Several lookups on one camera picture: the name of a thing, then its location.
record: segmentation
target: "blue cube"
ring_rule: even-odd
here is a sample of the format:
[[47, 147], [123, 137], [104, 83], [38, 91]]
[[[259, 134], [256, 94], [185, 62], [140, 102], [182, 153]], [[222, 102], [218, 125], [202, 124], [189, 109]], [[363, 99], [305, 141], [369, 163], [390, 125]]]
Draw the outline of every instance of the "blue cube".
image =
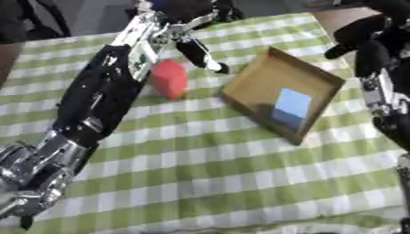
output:
[[311, 100], [304, 93], [282, 89], [272, 111], [272, 118], [297, 132], [308, 116]]

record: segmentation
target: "block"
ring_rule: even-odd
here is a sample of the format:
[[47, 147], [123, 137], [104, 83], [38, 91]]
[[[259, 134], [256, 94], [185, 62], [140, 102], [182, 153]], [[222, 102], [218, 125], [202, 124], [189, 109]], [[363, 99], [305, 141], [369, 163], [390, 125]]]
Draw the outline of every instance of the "block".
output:
[[152, 69], [152, 80], [161, 94], [176, 99], [187, 88], [187, 72], [172, 59], [165, 59]]
[[297, 132], [308, 117], [312, 98], [305, 93], [282, 89], [272, 111], [272, 118]]

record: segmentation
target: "wooden tray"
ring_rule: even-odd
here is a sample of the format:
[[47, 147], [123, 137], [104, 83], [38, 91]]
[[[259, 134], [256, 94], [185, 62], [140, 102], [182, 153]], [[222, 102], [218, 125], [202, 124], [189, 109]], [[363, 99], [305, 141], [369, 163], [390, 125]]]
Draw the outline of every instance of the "wooden tray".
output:
[[[222, 97], [265, 127], [300, 145], [345, 80], [281, 50], [269, 48], [222, 90]], [[307, 118], [297, 132], [271, 118], [283, 88], [311, 96]]]

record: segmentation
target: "robotic hand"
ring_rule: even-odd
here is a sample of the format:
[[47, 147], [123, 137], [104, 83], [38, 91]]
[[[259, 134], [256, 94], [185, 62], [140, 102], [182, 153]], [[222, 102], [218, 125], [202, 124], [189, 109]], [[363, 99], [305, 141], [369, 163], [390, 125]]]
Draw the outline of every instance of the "robotic hand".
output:
[[[328, 50], [325, 57], [335, 59], [357, 51], [355, 76], [361, 82], [374, 126], [410, 152], [410, 2], [360, 2], [381, 14], [360, 19], [336, 31], [334, 37], [339, 44]], [[399, 158], [397, 172], [410, 215], [408, 153]], [[410, 233], [410, 218], [403, 219], [401, 226], [397, 233]]]
[[0, 148], [0, 218], [21, 217], [21, 226], [28, 229], [35, 215], [62, 199], [99, 142], [127, 114], [168, 43], [175, 42], [198, 67], [228, 73], [189, 34], [212, 22], [218, 12], [210, 0], [201, 9], [184, 12], [180, 21], [166, 6], [135, 16], [72, 82], [58, 104], [56, 121], [37, 146], [17, 142]]

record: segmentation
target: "checkered tablecloth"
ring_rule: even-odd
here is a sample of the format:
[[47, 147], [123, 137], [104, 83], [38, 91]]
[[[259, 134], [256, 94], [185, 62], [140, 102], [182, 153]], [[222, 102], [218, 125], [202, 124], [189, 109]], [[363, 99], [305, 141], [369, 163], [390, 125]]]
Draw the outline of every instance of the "checkered tablecloth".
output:
[[[251, 18], [194, 35], [232, 74], [194, 68], [171, 46], [162, 57], [188, 70], [186, 97], [171, 101], [147, 85], [67, 198], [37, 216], [29, 233], [250, 231], [402, 204], [393, 170], [402, 151], [372, 127], [344, 60], [323, 58], [330, 40], [312, 15]], [[0, 143], [34, 143], [77, 72], [113, 38], [27, 43], [0, 90]], [[299, 147], [218, 95], [269, 46], [347, 79]]]

